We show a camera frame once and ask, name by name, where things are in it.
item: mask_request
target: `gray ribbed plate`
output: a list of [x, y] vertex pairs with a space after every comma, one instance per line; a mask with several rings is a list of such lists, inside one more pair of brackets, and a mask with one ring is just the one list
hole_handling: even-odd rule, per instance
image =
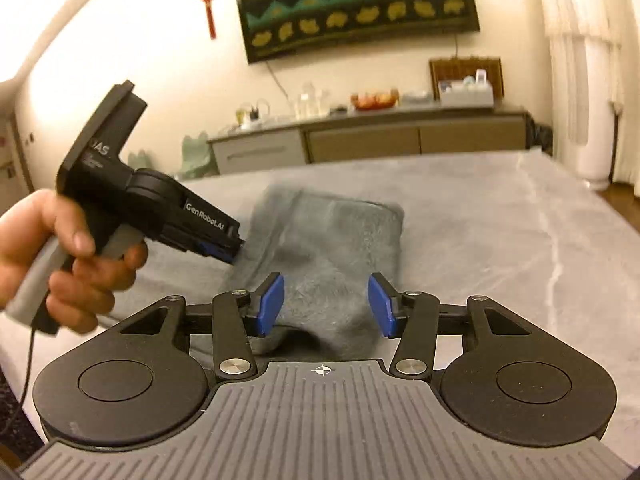
[[53, 442], [28, 480], [624, 479], [596, 438], [553, 449], [496, 442], [456, 421], [428, 384], [374, 361], [271, 363], [220, 387], [182, 433], [126, 452]]

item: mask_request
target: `gray towel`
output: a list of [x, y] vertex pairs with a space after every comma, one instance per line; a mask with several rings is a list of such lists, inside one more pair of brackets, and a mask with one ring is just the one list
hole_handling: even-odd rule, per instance
[[[266, 338], [251, 341], [254, 353], [264, 356], [261, 368], [273, 360], [372, 357], [380, 336], [367, 304], [367, 280], [372, 272], [382, 272], [392, 283], [397, 281], [403, 218], [395, 205], [287, 187], [267, 190], [252, 215], [246, 243], [217, 291], [254, 290], [270, 272], [283, 274], [285, 303], [276, 326]], [[184, 254], [153, 249], [162, 257], [152, 255], [132, 296], [139, 298], [146, 292], [142, 288], [151, 287], [159, 299], [206, 283], [202, 263], [210, 260], [201, 258], [197, 266], [188, 266]], [[217, 292], [209, 291], [210, 296]], [[131, 310], [122, 303], [114, 310], [116, 320], [146, 306], [138, 303]], [[193, 336], [191, 354], [210, 365], [210, 346], [210, 337]]]

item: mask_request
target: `wooden floor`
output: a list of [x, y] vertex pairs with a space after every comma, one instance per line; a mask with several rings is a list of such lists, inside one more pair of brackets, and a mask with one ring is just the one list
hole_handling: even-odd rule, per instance
[[640, 198], [634, 197], [633, 186], [612, 184], [599, 195], [640, 233]]

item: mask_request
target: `human hand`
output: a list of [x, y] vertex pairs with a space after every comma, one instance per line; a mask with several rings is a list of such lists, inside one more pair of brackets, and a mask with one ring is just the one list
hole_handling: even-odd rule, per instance
[[91, 332], [98, 325], [96, 314], [113, 308], [112, 291], [133, 285], [136, 270], [146, 262], [146, 245], [129, 248], [119, 261], [95, 256], [80, 206], [52, 190], [39, 190], [0, 217], [0, 310], [14, 297], [51, 235], [76, 260], [72, 272], [57, 270], [49, 278], [47, 310], [61, 325]]

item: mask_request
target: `metal screw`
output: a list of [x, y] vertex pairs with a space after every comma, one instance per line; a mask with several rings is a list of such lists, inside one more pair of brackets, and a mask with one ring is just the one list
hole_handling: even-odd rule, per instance
[[396, 363], [396, 370], [405, 375], [419, 375], [427, 371], [427, 365], [420, 359], [402, 359]]
[[230, 375], [244, 374], [249, 371], [249, 368], [251, 368], [249, 361], [238, 357], [232, 357], [220, 363], [220, 371]]

